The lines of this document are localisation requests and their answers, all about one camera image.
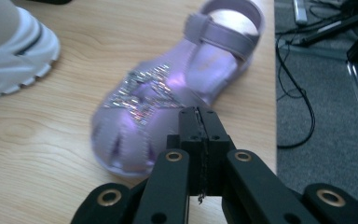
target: sequin embellishment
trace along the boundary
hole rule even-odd
[[[129,72],[118,92],[110,97],[104,107],[126,108],[131,114],[131,119],[141,129],[155,112],[154,108],[185,107],[174,99],[171,89],[165,84],[169,71],[170,67],[164,64],[146,72]],[[149,84],[157,95],[153,97],[146,96],[143,99],[134,96],[134,92],[144,84]]]

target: electrical wire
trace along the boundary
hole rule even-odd
[[[315,5],[312,5],[309,7],[309,12],[312,16],[314,16],[315,18],[318,19],[322,19],[322,20],[328,20],[330,17],[323,17],[321,15],[318,15],[318,13],[316,13],[313,9],[314,8],[331,8],[334,10],[340,10],[340,8],[332,3],[328,3],[328,2],[324,2],[324,1],[320,1],[320,0],[311,0],[312,3],[314,3]]]
[[[292,73],[290,72],[289,68],[286,66],[286,63],[285,63],[286,59],[287,59],[287,57],[289,56],[289,53],[290,53],[291,43],[293,42],[293,40],[295,39],[296,35],[298,35],[298,34],[317,31],[317,30],[321,29],[322,27],[325,27],[325,25],[330,24],[332,21],[339,21],[339,20],[346,19],[348,17],[349,17],[349,15],[344,15],[343,13],[338,13],[336,15],[333,15],[333,16],[330,16],[330,17],[327,17],[327,18],[321,18],[319,21],[316,21],[316,22],[311,23],[311,24],[309,24],[307,26],[304,26],[304,27],[297,27],[297,28],[294,28],[294,29],[289,29],[287,31],[275,33],[275,35],[278,37],[277,40],[276,40],[276,44],[275,44],[275,51],[276,51],[278,61],[280,63],[280,68],[278,69],[278,79],[279,79],[280,85],[282,87],[282,90],[284,92],[284,95],[282,95],[279,98],[277,98],[277,102],[280,101],[285,96],[289,96],[291,98],[296,98],[296,99],[302,98],[304,100],[309,112],[310,112],[310,129],[309,129],[309,132],[306,135],[306,137],[304,139],[296,142],[296,143],[291,144],[291,145],[279,145],[278,144],[277,145],[278,149],[291,149],[291,148],[302,146],[303,144],[307,143],[310,140],[310,138],[312,137],[312,135],[313,135],[313,132],[315,130],[315,123],[316,123],[315,114],[314,114],[313,108],[312,108],[312,106],[310,104],[310,100],[309,100],[309,98],[307,96],[307,92],[298,85],[298,83],[296,82],[295,78],[293,77]],[[280,42],[281,38],[284,35],[293,35],[293,36],[292,36],[291,40],[285,40],[285,44],[287,45],[288,50],[287,50],[287,53],[284,56],[284,58],[282,58],[282,55],[280,54],[279,42]],[[281,80],[281,71],[282,71],[282,69],[284,70],[286,75],[290,78],[291,82],[295,85],[294,89],[291,89],[291,90],[287,91],[285,89],[285,87],[283,86],[282,80]],[[300,95],[299,96],[294,96],[294,95],[292,95],[290,93],[292,91],[297,91],[297,92],[300,93]]]
[[[275,52],[276,52],[278,61],[280,62],[281,67],[284,70],[284,72],[286,73],[286,75],[290,78],[292,83],[295,85],[296,90],[298,90],[300,92],[301,98],[304,99],[304,102],[306,103],[307,108],[310,112],[310,130],[309,130],[307,136],[304,139],[300,140],[299,142],[291,144],[291,145],[277,145],[277,147],[279,149],[290,149],[290,148],[294,148],[294,147],[299,147],[310,140],[310,138],[312,137],[313,131],[315,130],[315,122],[316,121],[315,121],[315,114],[313,112],[312,106],[310,104],[310,100],[308,99],[306,92],[298,85],[298,83],[294,79],[292,73],[289,71],[288,67],[285,64],[284,59],[282,58],[282,56],[280,54],[279,41],[281,40],[281,37],[282,36],[279,35],[279,37],[277,38],[276,44],[275,44]]]

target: sandal strap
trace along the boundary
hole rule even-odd
[[[232,9],[242,13],[246,17],[249,16],[248,19],[256,26],[258,35],[243,35],[213,22],[207,13],[222,8]],[[185,38],[195,44],[200,44],[201,42],[208,43],[246,60],[253,53],[263,28],[263,15],[252,2],[214,0],[207,3],[201,10],[201,13],[188,17],[184,33]]]

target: screw hole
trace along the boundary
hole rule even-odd
[[[337,193],[329,189],[318,189],[318,191],[316,191],[316,195],[324,203],[330,204],[332,206],[342,207],[345,205],[345,200]]]
[[[287,223],[290,223],[290,224],[300,224],[301,223],[300,218],[298,218],[296,215],[293,215],[290,213],[285,214],[284,219],[287,221]]]
[[[237,152],[235,153],[235,158],[239,161],[250,161],[252,159],[252,156],[249,153],[246,152]]]
[[[165,223],[167,221],[167,216],[163,213],[156,213],[152,216],[152,222],[155,224]]]
[[[106,189],[97,198],[97,202],[101,206],[111,206],[118,203],[121,199],[121,193],[117,189]]]
[[[168,161],[179,161],[182,159],[182,154],[180,154],[179,152],[169,152],[165,158],[168,160]]]

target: wooden table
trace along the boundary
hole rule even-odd
[[[109,174],[90,148],[90,117],[138,62],[182,37],[202,1],[73,0],[64,6],[16,0],[59,37],[61,58],[33,86],[0,97],[0,223],[69,223],[96,187],[141,179]],[[267,27],[247,72],[213,109],[237,148],[275,172],[273,1],[257,0]],[[190,202],[190,223],[224,223],[219,198]]]

